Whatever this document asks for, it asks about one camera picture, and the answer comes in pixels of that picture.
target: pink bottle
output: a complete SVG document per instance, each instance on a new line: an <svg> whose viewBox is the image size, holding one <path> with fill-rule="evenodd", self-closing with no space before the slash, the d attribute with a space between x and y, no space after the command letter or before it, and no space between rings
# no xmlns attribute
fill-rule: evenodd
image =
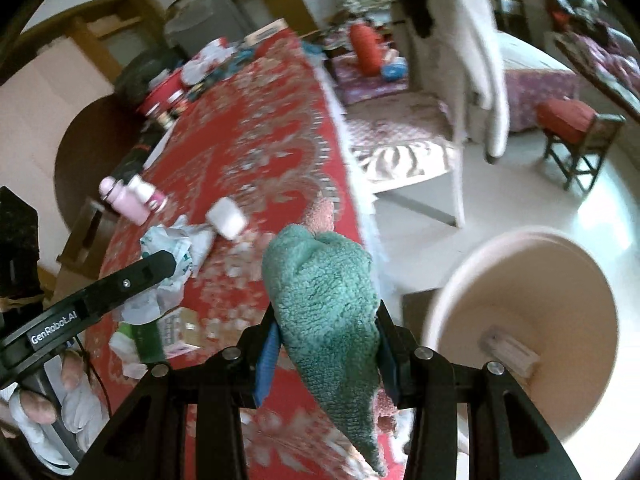
<svg viewBox="0 0 640 480"><path fill-rule="evenodd" d="M114 210L136 225L142 225L149 218L150 211L138 200L124 183L111 177L105 177L98 188L102 199Z"/></svg>

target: black cable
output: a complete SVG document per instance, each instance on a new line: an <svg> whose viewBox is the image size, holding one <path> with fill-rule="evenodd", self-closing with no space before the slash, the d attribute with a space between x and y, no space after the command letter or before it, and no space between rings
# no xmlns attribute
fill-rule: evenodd
<svg viewBox="0 0 640 480"><path fill-rule="evenodd" d="M82 355L86 359L86 362L89 365L89 368L94 373L95 378L98 379L98 382L100 383L100 387L102 388L102 392L104 393L104 399L107 401L107 412L109 413L109 418L111 418L111 415L112 415L112 413L111 413L111 401L109 400L109 394L107 393L107 388L104 387L104 383L102 382L102 379L100 378L100 375L98 375L98 372L95 371L94 365L92 364L91 359L89 359L89 354L84 349L84 346L82 345L82 343L78 339L78 336L75 336L74 339L76 340L76 343L78 343L78 346L80 347L80 351L82 352Z"/></svg>

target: white jacket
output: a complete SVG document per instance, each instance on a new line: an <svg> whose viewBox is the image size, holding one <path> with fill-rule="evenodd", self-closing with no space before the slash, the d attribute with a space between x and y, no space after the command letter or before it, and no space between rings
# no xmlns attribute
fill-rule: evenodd
<svg viewBox="0 0 640 480"><path fill-rule="evenodd" d="M433 91L449 108L454 140L484 142L487 159L502 156L509 134L509 106L494 11L490 0L427 0L432 34L420 38L400 5L392 7L398 49L410 80Z"/></svg>

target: red tablecloth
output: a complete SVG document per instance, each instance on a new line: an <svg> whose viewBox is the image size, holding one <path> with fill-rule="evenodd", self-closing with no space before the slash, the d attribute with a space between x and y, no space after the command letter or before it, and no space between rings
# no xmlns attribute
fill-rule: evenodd
<svg viewBox="0 0 640 480"><path fill-rule="evenodd" d="M299 222L319 191L334 199L335 230L359 240L334 125L321 88L298 39L283 31L265 42L259 57L232 79L207 92L180 118L161 158L145 179L167 193L170 204L146 225L121 219L102 274L140 257L139 239L152 224L169 225L179 214L204 222L220 197L232 197L250 218L242 239L218 237L182 305L200 315L204 347L172 360L198 364L234 345L245 327L262 319L269 303L260 280L262 252L274 234ZM108 348L116 328L110 316L88 330L87 347L116 408L136 381ZM186 477L194 478L195 409L188 418ZM243 434L252 479L365 479L348 441L303 386L284 351L263 406L243 414ZM399 479L386 435L380 436L388 478Z"/></svg>

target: blue gripper pad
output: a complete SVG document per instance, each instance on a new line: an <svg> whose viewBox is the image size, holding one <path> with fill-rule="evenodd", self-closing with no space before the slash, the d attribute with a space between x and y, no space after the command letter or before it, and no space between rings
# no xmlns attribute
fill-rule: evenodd
<svg viewBox="0 0 640 480"><path fill-rule="evenodd" d="M254 401L256 408L259 408L265 397L269 395L281 345L282 336L280 335L280 328L274 321L271 323L269 334L264 342L264 346L262 346L262 352L255 367Z"/></svg>

